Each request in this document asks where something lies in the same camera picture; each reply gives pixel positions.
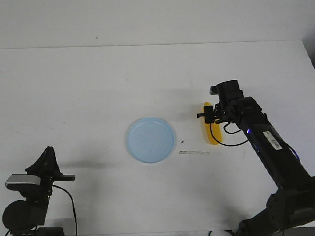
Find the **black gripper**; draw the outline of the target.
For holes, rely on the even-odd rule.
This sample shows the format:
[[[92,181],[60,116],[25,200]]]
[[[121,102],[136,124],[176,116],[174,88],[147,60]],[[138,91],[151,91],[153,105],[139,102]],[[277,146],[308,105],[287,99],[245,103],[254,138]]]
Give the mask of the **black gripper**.
[[[205,105],[203,112],[197,114],[197,118],[204,117],[205,123],[228,123],[238,121],[238,108],[236,102],[232,102],[227,106],[217,103],[214,106]]]
[[[45,171],[46,161],[48,159],[48,154],[50,158],[49,171]],[[35,175],[41,179],[49,180],[52,182],[62,181],[62,182],[72,182],[75,181],[75,175],[64,175],[60,172],[59,166],[57,164],[55,151],[52,146],[47,146],[41,156],[35,161],[34,164],[25,169],[27,175]]]

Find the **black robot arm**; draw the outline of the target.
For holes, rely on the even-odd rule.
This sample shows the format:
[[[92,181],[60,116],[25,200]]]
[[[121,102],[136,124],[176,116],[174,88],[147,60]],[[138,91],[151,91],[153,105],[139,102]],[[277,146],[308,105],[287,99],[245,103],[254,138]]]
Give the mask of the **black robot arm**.
[[[305,225],[315,219],[315,178],[302,166],[293,148],[269,122],[252,97],[244,97],[237,80],[210,87],[219,102],[205,105],[198,117],[208,125],[234,123],[253,147],[277,191],[270,195],[266,208],[255,217],[242,220],[233,236],[270,236]]]
[[[5,187],[17,191],[24,198],[10,203],[3,212],[2,222],[11,236],[64,236],[62,227],[44,227],[53,188],[64,191],[71,200],[75,235],[78,224],[72,195],[54,182],[73,182],[75,175],[64,175],[57,164],[55,151],[47,146],[35,163],[25,169],[24,174],[12,174]]]

